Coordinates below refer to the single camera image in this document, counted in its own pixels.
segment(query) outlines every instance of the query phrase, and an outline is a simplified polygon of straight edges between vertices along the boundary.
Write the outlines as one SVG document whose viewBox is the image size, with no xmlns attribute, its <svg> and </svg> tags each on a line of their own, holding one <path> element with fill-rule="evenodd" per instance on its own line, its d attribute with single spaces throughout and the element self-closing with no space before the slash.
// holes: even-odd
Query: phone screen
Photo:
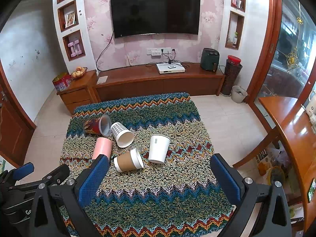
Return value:
<svg viewBox="0 0 316 237">
<path fill-rule="evenodd" d="M 316 181 L 315 178 L 313 178 L 313 181 L 311 183 L 311 187 L 309 187 L 308 193 L 307 193 L 307 198 L 308 198 L 308 202 L 311 202 L 314 192 L 316 189 Z"/>
</svg>

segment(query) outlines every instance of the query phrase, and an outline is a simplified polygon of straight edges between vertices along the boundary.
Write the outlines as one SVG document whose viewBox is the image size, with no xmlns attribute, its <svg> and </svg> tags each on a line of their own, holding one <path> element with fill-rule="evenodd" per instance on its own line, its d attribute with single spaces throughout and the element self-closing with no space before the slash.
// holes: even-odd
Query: basket of fruit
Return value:
<svg viewBox="0 0 316 237">
<path fill-rule="evenodd" d="M 72 74 L 71 74 L 72 79 L 81 78 L 87 69 L 88 69 L 87 67 L 83 67 L 83 68 L 77 67 L 76 70 L 74 72 L 72 72 Z"/>
</svg>

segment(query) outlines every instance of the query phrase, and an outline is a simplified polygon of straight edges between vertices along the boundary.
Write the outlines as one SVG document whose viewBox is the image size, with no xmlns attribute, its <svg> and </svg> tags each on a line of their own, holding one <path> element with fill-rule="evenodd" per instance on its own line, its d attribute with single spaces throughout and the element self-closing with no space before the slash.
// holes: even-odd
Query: television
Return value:
<svg viewBox="0 0 316 237">
<path fill-rule="evenodd" d="M 198 34 L 200 0 L 111 0 L 114 37 Z"/>
</svg>

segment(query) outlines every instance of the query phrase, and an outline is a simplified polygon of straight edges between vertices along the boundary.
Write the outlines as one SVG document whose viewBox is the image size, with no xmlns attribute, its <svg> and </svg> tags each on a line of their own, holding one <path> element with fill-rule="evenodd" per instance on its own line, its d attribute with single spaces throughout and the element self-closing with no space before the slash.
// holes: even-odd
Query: rug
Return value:
<svg viewBox="0 0 316 237">
<path fill-rule="evenodd" d="M 97 135 L 83 123 L 106 113 L 134 132 L 135 140 L 119 148 L 113 139 L 110 168 L 91 205 L 85 207 L 99 232 L 107 237 L 201 236 L 218 231 L 232 213 L 210 169 L 214 153 L 207 130 L 187 93 L 150 95 L 80 106 L 70 120 L 60 163 L 70 178 L 92 163 Z M 150 136 L 171 138 L 164 164 L 148 161 Z M 137 147 L 144 169 L 118 173 L 113 159 Z M 65 209 L 62 213 L 72 235 Z"/>
</svg>

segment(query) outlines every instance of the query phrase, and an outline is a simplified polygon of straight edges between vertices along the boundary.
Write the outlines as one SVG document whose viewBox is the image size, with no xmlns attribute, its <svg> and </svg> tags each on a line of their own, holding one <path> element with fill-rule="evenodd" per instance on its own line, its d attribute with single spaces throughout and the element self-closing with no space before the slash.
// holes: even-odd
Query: metal screw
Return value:
<svg viewBox="0 0 316 237">
<path fill-rule="evenodd" d="M 66 183 L 67 185 L 73 185 L 75 183 L 75 180 L 71 178 L 71 179 L 68 179 Z"/>
<path fill-rule="evenodd" d="M 245 178 L 245 182 L 246 182 L 247 184 L 252 184 L 252 183 L 253 183 L 253 180 L 252 180 L 250 177 L 246 177 L 246 178 Z"/>
<path fill-rule="evenodd" d="M 276 187 L 281 187 L 281 186 L 282 186 L 282 184 L 281 184 L 279 181 L 275 181 L 275 182 L 274 182 L 274 185 L 275 185 Z"/>
<path fill-rule="evenodd" d="M 39 188 L 40 188 L 40 189 L 43 189 L 44 187 L 45 187 L 45 184 L 44 184 L 44 183 L 40 183 L 40 184 L 39 184 Z"/>
</svg>

